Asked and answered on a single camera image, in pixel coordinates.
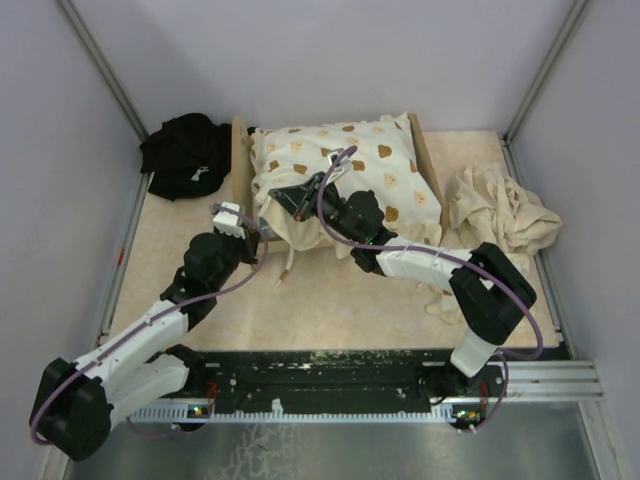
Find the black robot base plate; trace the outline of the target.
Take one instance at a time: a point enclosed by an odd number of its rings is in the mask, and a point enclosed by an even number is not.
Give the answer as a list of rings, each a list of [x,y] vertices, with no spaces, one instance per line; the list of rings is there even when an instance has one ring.
[[[211,401],[220,414],[427,413],[447,401],[498,396],[503,373],[488,364],[468,378],[446,350],[205,351],[176,399]]]

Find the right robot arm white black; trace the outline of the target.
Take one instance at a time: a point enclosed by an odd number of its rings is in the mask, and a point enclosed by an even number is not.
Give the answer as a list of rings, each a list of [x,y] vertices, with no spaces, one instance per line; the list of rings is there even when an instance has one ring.
[[[303,184],[272,189],[269,197],[297,222],[318,219],[332,239],[350,247],[363,271],[416,280],[453,295],[467,324],[446,372],[448,387],[458,395],[470,395],[481,385],[481,369],[537,300],[495,244],[484,242],[473,250],[428,247],[388,230],[371,190],[344,198],[317,173]]]

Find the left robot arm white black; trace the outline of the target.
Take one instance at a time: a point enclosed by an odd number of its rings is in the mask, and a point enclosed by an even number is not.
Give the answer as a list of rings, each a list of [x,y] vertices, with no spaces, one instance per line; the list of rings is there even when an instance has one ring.
[[[172,283],[138,320],[74,361],[47,365],[29,418],[32,441],[85,460],[148,403],[179,391],[201,394],[208,384],[204,361],[176,341],[209,315],[219,296],[244,286],[227,282],[242,264],[263,265],[257,250],[267,241],[263,230],[245,226],[195,236]]]

